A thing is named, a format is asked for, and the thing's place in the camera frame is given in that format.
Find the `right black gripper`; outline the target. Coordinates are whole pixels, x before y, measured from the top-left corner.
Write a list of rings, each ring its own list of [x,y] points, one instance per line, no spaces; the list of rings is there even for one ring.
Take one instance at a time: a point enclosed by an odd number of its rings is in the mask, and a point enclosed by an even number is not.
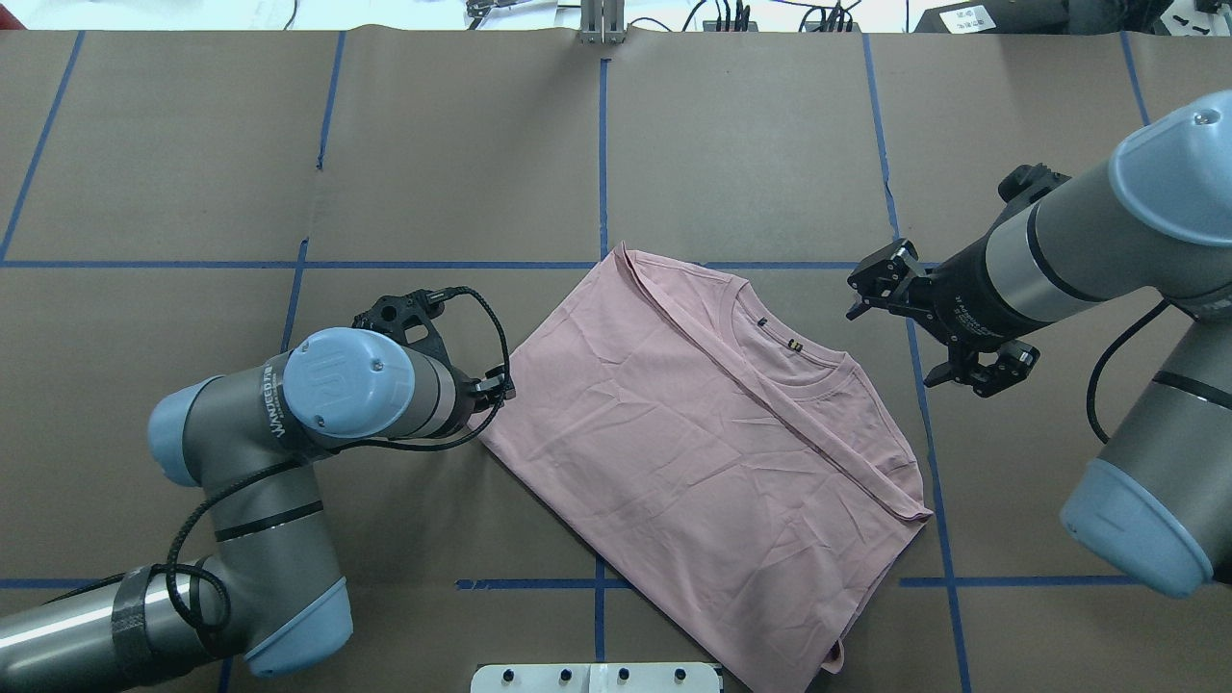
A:
[[[1041,355],[1014,339],[1044,329],[1044,321],[1029,319],[998,293],[987,268],[987,245],[984,236],[936,268],[925,268],[910,240],[882,245],[846,279],[857,293],[846,321],[871,310],[919,321],[947,349],[947,360],[924,377],[926,388],[958,383],[978,398],[1011,388],[1032,372]],[[995,351],[994,363],[982,364],[982,351]]]

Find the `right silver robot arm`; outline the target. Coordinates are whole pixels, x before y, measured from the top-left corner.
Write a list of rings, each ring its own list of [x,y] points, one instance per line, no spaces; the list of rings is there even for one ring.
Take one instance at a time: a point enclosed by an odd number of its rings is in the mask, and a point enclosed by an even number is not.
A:
[[[926,268],[910,240],[857,263],[849,321],[915,321],[947,355],[925,386],[979,398],[1023,382],[1026,337],[1124,295],[1157,302],[1092,367],[1085,414],[1100,453],[1060,519],[1082,547],[1159,596],[1230,583],[1231,95],[1206,92],[1145,125],[1105,162],[1068,176],[1021,164],[999,181],[986,234]],[[1116,428],[1096,418],[1112,356],[1167,311],[1189,322]]]

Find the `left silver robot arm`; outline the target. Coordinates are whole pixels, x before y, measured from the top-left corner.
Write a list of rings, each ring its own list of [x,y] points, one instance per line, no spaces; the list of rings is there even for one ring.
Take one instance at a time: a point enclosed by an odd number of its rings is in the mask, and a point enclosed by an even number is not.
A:
[[[333,327],[246,372],[161,400],[148,445],[206,499],[168,559],[2,620],[5,692],[120,692],[240,656],[277,677],[336,654],[354,625],[314,464],[352,448],[445,450],[509,395],[428,343]]]

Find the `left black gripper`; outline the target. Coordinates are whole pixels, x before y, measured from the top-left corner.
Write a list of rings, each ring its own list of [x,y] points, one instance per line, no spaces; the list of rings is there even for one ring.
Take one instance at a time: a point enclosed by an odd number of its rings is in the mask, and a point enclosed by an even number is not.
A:
[[[492,408],[492,400],[513,400],[516,396],[516,386],[510,372],[485,372],[483,379],[476,380],[448,360],[444,365],[450,377],[448,388],[444,387],[444,392],[451,391],[455,400],[450,406],[448,417],[437,430],[439,439],[462,432],[471,417]]]

